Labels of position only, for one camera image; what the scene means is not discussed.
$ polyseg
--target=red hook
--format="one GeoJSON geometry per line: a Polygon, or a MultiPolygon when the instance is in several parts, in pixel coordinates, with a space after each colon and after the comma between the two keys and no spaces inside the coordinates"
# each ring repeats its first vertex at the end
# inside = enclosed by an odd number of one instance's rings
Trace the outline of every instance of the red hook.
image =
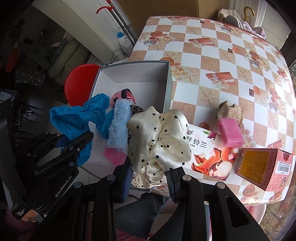
{"type": "Polygon", "coordinates": [[[107,9],[111,12],[111,10],[112,10],[114,7],[109,7],[109,6],[100,7],[100,8],[96,11],[96,13],[98,14],[99,11],[100,11],[101,9],[103,9],[103,8],[107,8],[107,9]]]}

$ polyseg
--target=white curtain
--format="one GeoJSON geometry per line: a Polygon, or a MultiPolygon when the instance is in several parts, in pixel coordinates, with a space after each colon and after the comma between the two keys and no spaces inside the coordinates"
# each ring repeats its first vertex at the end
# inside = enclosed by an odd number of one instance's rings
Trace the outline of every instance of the white curtain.
{"type": "Polygon", "coordinates": [[[260,27],[262,25],[267,2],[264,0],[234,0],[233,2],[233,10],[237,11],[237,13],[242,17],[244,20],[244,7],[250,7],[254,10],[255,16],[253,16],[250,9],[247,9],[246,14],[251,19],[250,26],[251,27],[260,27]]]}

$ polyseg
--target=polka dot scrunchie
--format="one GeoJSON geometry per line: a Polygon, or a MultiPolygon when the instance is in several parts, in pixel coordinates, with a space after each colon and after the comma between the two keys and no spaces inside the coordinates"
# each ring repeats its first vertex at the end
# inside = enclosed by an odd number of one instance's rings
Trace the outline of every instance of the polka dot scrunchie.
{"type": "Polygon", "coordinates": [[[134,171],[132,184],[151,188],[166,184],[165,172],[191,160],[186,139],[188,121],[179,110],[158,113],[150,106],[126,125],[131,130],[128,157],[134,171]]]}

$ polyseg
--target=metal screw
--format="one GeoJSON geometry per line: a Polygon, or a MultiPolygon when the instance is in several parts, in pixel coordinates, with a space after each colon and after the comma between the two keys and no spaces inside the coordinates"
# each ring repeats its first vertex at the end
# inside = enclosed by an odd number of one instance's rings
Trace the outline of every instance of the metal screw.
{"type": "Polygon", "coordinates": [[[107,176],[108,181],[113,181],[114,179],[115,179],[115,176],[112,174],[107,176]]]}
{"type": "Polygon", "coordinates": [[[183,180],[185,180],[185,181],[190,181],[190,180],[191,180],[191,176],[189,176],[189,175],[184,175],[184,176],[183,176],[183,180]]]}
{"type": "Polygon", "coordinates": [[[81,187],[81,182],[76,182],[73,184],[74,188],[80,188],[81,187]]]}
{"type": "Polygon", "coordinates": [[[217,187],[220,189],[224,189],[225,188],[225,184],[222,182],[217,183],[217,187]]]}

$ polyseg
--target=red plastic stool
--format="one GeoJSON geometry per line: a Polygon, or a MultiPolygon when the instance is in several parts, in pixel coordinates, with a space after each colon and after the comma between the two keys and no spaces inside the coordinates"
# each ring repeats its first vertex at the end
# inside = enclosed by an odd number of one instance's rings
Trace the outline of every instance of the red plastic stool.
{"type": "Polygon", "coordinates": [[[83,106],[89,100],[99,68],[96,64],[82,64],[72,69],[64,84],[65,96],[70,105],[83,106]]]}

